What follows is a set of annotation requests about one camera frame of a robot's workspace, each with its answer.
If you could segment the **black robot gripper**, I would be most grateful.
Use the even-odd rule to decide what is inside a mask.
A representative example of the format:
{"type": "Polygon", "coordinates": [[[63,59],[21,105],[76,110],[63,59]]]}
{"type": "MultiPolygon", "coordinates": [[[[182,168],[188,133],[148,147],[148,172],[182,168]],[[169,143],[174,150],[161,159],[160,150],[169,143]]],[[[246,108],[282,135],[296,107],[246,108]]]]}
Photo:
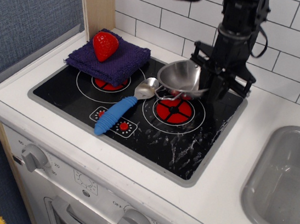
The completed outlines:
{"type": "Polygon", "coordinates": [[[231,89],[245,98],[256,81],[246,67],[257,35],[239,37],[220,31],[214,46],[201,41],[194,43],[191,60],[201,67],[199,90],[209,91],[207,103],[222,99],[231,89]]]}

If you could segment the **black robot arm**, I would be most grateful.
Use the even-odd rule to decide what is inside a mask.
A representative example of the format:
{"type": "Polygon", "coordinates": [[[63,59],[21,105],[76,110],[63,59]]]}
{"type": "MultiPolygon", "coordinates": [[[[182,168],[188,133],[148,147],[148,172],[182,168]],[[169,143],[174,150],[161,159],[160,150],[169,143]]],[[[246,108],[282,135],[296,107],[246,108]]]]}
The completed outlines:
{"type": "Polygon", "coordinates": [[[240,97],[249,94],[256,81],[246,62],[253,56],[261,24],[270,12],[269,0],[224,0],[223,20],[213,46],[197,41],[191,60],[201,67],[199,89],[206,90],[212,104],[232,90],[240,97]]]}

